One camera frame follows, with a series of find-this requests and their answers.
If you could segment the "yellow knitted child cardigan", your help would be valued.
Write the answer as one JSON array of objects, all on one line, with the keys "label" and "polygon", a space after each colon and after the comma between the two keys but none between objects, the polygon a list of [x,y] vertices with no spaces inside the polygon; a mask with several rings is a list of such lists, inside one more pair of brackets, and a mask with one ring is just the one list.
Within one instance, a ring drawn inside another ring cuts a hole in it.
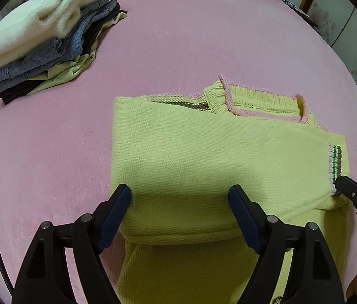
[{"label": "yellow knitted child cardigan", "polygon": [[116,98],[111,185],[132,192],[121,302],[237,302],[257,255],[229,207],[233,185],[286,223],[317,223],[343,271],[349,204],[333,180],[348,171],[344,136],[297,94],[219,78],[194,96]]}]

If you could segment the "pink bed blanket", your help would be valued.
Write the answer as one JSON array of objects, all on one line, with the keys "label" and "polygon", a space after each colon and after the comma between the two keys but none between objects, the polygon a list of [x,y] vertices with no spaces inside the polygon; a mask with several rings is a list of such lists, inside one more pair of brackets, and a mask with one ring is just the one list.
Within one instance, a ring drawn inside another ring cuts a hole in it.
[{"label": "pink bed blanket", "polygon": [[74,81],[0,101],[0,250],[15,280],[39,225],[75,221],[111,193],[112,103],[118,96],[201,92],[220,76],[298,93],[347,142],[357,181],[357,86],[331,47],[281,0],[118,0]]}]

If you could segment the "dark wooden nightstand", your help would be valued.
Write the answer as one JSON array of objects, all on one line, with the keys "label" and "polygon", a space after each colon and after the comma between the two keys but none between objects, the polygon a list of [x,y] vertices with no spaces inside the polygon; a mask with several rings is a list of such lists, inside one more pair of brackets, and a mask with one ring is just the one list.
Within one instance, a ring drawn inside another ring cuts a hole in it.
[{"label": "dark wooden nightstand", "polygon": [[311,19],[311,17],[302,11],[299,7],[297,7],[293,2],[290,2],[288,0],[282,0],[289,8],[294,10],[306,23],[308,23],[312,28],[317,28],[318,25]]}]

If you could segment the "black folded garment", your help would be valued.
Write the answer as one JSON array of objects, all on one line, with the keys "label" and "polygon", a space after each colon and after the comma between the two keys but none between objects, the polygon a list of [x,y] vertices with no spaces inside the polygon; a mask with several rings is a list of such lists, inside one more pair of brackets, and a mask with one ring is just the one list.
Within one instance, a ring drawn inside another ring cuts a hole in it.
[{"label": "black folded garment", "polygon": [[58,62],[47,70],[37,74],[31,79],[4,90],[0,98],[5,104],[9,104],[22,96],[30,96],[44,89],[51,88],[78,77],[83,73],[96,58],[99,37],[104,30],[116,25],[120,20],[126,18],[127,12],[120,9],[119,3],[104,18],[96,18],[84,30],[80,39],[77,39],[79,54],[73,52],[74,58]]}]

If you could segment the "light green folded garment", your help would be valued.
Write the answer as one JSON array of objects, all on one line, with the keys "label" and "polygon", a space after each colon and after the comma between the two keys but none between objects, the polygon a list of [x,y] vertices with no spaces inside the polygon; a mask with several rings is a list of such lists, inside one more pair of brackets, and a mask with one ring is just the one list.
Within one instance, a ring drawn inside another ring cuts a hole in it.
[{"label": "light green folded garment", "polygon": [[120,20],[127,17],[127,12],[120,10],[119,13],[110,14],[106,18],[94,22],[84,34],[84,44],[82,53],[71,61],[57,63],[48,70],[38,74],[32,78],[31,82],[39,82],[33,88],[28,96],[37,92],[58,86],[78,77],[85,71],[96,58],[97,47],[99,45],[99,37],[102,32],[116,25]]}]

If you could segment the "blue grey folded garment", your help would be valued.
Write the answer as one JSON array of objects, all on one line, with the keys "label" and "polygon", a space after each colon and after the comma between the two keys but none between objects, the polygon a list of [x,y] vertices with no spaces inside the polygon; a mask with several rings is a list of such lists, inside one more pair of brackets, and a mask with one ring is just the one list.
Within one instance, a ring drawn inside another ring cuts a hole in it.
[{"label": "blue grey folded garment", "polygon": [[49,39],[25,56],[0,68],[0,96],[14,86],[32,80],[56,64],[72,61],[92,47],[103,26],[126,11],[117,0],[96,0],[82,10],[82,15],[63,39]]}]

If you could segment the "white fluffy folded garment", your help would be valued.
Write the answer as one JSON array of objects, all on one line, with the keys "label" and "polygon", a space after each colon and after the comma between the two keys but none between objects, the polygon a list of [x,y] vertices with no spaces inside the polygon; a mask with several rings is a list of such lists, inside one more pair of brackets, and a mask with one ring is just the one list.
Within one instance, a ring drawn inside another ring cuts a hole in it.
[{"label": "white fluffy folded garment", "polygon": [[0,21],[0,67],[51,38],[64,38],[96,0],[29,0]]}]

